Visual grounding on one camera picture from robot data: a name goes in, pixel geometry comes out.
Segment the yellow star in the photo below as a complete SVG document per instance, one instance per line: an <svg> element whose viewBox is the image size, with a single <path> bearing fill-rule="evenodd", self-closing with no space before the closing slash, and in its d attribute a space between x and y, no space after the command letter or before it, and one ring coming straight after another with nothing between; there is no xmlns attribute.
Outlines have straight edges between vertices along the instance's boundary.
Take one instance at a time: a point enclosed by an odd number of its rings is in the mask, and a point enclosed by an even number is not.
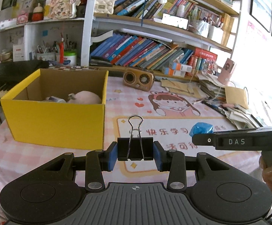
<svg viewBox="0 0 272 225"><path fill-rule="evenodd" d="M137 164L136 164L135 162L133 162L133 163L131 164L131 167L132 167L133 169L135 169L135 168L137 167Z"/></svg>

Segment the black binder clip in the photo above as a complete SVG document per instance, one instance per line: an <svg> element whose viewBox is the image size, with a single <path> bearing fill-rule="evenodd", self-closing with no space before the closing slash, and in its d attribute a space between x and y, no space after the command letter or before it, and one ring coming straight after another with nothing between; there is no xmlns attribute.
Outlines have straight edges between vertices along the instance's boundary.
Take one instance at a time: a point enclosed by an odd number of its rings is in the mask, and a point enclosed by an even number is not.
<svg viewBox="0 0 272 225"><path fill-rule="evenodd" d="M139 118L140 123L137 128L133 127L131 123L131 118ZM153 160L153 138L152 137L141 137L140 125L143 122L143 118L139 115L132 115L128 118L128 122L131 125L131 130L129 131L129 138L117 138L118 144L118 160L127 161L140 161ZM137 137L133 137L133 131L138 131Z"/></svg>

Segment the green lid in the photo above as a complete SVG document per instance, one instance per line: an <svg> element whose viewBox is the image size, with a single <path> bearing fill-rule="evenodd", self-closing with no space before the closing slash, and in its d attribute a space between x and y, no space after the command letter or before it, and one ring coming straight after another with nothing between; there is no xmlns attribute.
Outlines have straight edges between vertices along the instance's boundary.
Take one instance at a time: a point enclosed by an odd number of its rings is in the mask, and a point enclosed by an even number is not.
<svg viewBox="0 0 272 225"><path fill-rule="evenodd" d="M76 56L77 53L75 51L64 51L64 56Z"/></svg>

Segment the yellow box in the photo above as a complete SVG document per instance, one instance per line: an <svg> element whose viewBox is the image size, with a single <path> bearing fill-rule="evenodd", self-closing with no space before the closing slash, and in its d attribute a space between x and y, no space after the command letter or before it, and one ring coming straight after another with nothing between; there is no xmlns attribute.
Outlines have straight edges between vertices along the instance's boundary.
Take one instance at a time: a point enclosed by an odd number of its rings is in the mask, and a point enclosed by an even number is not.
<svg viewBox="0 0 272 225"><path fill-rule="evenodd" d="M1 98L16 141L53 147L103 148L108 71L39 69ZM55 96L91 91L102 104L41 102Z"/></svg>

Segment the red heart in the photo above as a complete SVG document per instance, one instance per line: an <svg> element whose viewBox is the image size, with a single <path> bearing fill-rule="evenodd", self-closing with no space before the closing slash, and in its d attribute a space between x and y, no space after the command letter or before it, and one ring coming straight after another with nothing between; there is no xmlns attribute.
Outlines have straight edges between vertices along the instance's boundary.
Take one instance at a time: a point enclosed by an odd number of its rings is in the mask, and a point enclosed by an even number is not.
<svg viewBox="0 0 272 225"><path fill-rule="evenodd" d="M144 104L139 104L138 102L136 102L135 106L137 106L137 107L144 107Z"/></svg>

